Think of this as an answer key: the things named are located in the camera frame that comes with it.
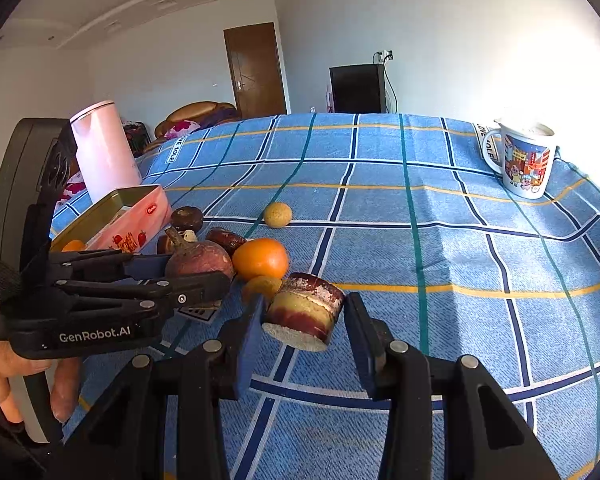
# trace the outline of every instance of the door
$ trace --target door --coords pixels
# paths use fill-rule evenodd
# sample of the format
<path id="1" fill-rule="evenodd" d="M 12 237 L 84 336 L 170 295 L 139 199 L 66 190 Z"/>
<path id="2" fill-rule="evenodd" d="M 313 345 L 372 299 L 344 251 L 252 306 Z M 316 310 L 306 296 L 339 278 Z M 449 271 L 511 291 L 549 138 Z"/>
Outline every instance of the door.
<path id="1" fill-rule="evenodd" d="M 286 114 L 273 23 L 228 28 L 224 43 L 242 118 Z"/>

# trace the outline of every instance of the television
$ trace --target television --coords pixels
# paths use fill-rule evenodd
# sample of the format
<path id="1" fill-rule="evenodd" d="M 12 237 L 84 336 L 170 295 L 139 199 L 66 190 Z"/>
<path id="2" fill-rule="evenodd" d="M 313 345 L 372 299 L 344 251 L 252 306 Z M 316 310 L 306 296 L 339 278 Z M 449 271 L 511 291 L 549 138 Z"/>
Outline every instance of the television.
<path id="1" fill-rule="evenodd" d="M 334 66 L 329 71 L 334 112 L 386 113 L 383 65 Z"/>

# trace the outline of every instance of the red radish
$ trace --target red radish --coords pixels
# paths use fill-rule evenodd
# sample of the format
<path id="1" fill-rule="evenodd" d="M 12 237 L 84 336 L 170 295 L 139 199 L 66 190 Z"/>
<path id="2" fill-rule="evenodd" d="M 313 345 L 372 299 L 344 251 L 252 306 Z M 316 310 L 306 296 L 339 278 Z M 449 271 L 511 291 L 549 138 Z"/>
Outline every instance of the red radish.
<path id="1" fill-rule="evenodd" d="M 173 242 L 175 250 L 164 269 L 167 278 L 185 274 L 220 270 L 229 279 L 234 276 L 234 265 L 227 252 L 218 244 L 209 242 L 186 242 L 173 227 L 164 230 Z"/>
<path id="2" fill-rule="evenodd" d="M 274 296 L 262 328 L 274 338 L 301 350 L 327 349 L 344 293 L 329 282 L 293 272 Z"/>

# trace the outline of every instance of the human hand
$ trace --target human hand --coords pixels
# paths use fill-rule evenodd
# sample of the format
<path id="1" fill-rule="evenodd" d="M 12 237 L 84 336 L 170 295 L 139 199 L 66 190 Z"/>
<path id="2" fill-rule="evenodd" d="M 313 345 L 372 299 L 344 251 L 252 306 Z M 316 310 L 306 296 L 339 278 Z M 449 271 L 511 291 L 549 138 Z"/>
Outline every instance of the human hand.
<path id="1" fill-rule="evenodd" d="M 8 421 L 22 422 L 22 415 L 11 393 L 8 378 L 43 372 L 52 363 L 50 359 L 33 361 L 20 357 L 11 349 L 8 341 L 0 341 L 0 407 Z M 58 361 L 51 390 L 51 410 L 60 422 L 69 419 L 78 403 L 81 365 L 82 361 L 77 357 Z"/>

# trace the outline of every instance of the mug handle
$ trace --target mug handle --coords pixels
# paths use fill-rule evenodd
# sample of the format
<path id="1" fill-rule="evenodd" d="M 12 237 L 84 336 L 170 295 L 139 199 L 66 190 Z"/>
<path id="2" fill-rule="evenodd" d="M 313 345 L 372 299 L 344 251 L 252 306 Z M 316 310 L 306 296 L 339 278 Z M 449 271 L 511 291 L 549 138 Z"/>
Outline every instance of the mug handle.
<path id="1" fill-rule="evenodd" d="M 487 134 L 482 138 L 482 145 L 481 145 L 480 148 L 482 149 L 482 158 L 487 163 L 487 166 L 489 166 L 497 174 L 502 174 L 502 166 L 497 165 L 493 160 L 491 160 L 491 157 L 489 156 L 489 153 L 487 153 L 487 140 L 493 134 L 499 134 L 499 133 L 500 133 L 500 129 L 499 128 L 495 128 L 493 130 L 489 130 L 487 132 Z"/>

